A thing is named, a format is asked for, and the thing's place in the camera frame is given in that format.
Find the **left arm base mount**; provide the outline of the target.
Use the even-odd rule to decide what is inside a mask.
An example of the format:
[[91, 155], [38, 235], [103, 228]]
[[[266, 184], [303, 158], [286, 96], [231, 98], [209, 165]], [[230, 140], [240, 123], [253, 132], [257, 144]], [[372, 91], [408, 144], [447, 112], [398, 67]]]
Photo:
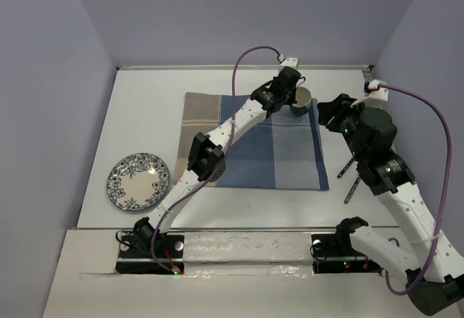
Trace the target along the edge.
[[185, 236], [156, 232], [145, 217], [132, 230], [118, 230], [115, 271], [121, 275], [182, 275]]

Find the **knife with dark handle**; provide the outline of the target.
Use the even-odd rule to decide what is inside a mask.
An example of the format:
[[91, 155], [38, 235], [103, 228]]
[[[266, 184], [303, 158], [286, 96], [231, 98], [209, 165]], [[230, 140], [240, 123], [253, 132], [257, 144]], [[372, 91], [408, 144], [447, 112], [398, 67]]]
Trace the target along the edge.
[[346, 197], [344, 199], [344, 204], [348, 204], [351, 201], [355, 191], [357, 190], [358, 185], [360, 184], [360, 181], [361, 181], [360, 176], [357, 176], [355, 181], [353, 182], [351, 188], [349, 189], [348, 194], [346, 195]]

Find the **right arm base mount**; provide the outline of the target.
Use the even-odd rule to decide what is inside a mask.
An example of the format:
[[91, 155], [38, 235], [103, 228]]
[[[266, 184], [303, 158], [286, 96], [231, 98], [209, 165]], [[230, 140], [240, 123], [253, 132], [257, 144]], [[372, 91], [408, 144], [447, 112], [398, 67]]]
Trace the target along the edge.
[[349, 237], [362, 226], [368, 226], [368, 223], [360, 217], [346, 218], [336, 226], [335, 233], [312, 236], [310, 255], [313, 259], [313, 272], [316, 275], [381, 274], [382, 268], [377, 263], [352, 248]]

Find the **dark green mug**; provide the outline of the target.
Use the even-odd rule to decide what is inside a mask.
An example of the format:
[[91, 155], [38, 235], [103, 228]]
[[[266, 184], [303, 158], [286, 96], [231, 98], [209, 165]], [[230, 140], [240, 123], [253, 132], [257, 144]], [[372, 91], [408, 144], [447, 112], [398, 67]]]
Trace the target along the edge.
[[308, 113], [312, 104], [311, 92], [307, 88], [299, 86], [296, 89], [295, 100], [296, 102], [289, 106], [291, 113], [296, 117], [301, 117]]

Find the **fork with dark handle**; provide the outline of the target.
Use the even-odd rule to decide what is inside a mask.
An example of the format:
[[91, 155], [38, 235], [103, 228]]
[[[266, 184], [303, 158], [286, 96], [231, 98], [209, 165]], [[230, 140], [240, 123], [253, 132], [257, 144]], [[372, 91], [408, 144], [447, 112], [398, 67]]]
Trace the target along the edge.
[[338, 179], [340, 179], [345, 173], [346, 171], [352, 166], [353, 162], [355, 160], [353, 158], [351, 158], [345, 165], [344, 167], [341, 169], [341, 171], [338, 173], [338, 175], [336, 176]]

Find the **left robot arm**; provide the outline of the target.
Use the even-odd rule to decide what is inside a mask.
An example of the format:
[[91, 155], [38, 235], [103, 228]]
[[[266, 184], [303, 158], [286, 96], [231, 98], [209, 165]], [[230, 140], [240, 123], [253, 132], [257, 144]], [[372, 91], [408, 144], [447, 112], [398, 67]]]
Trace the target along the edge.
[[296, 102], [301, 73], [296, 67], [283, 66], [272, 80], [255, 89], [246, 102], [223, 124], [208, 133], [197, 133], [192, 141], [188, 162], [180, 180], [162, 203], [133, 227], [135, 247], [144, 256], [153, 256], [175, 218], [191, 198], [225, 171], [225, 158], [232, 145], [255, 125], [285, 105]]

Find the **blue floral ceramic plate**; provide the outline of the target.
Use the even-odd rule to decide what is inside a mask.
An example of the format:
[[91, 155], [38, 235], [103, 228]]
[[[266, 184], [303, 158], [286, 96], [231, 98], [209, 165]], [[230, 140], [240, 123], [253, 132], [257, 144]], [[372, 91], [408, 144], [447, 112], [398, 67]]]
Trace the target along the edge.
[[166, 163], [150, 153], [130, 154], [110, 171], [109, 201], [124, 212], [141, 212], [157, 206], [167, 193], [170, 172]]

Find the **blue beige checked placemat cloth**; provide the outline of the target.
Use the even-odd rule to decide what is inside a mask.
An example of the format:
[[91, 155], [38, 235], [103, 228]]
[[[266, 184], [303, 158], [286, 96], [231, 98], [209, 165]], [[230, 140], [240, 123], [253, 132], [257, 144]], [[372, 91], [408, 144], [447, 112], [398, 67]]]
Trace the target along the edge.
[[[329, 189], [318, 124], [318, 101], [296, 116], [284, 106], [247, 131], [231, 148], [222, 176], [213, 188], [326, 191]], [[231, 97], [205, 93], [185, 95], [178, 157], [173, 180], [187, 165], [193, 137], [208, 133], [231, 115]]]

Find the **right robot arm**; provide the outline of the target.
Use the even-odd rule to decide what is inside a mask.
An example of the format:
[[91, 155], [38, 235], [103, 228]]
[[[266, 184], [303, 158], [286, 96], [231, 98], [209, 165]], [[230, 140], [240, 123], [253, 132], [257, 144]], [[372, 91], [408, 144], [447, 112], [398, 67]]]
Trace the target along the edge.
[[426, 316], [463, 299], [463, 256], [428, 210], [411, 169], [393, 150], [397, 127], [392, 117], [342, 93], [318, 104], [318, 122], [343, 135], [360, 179], [393, 216], [413, 252], [383, 238], [360, 217], [336, 226], [335, 249], [363, 254], [379, 264]]

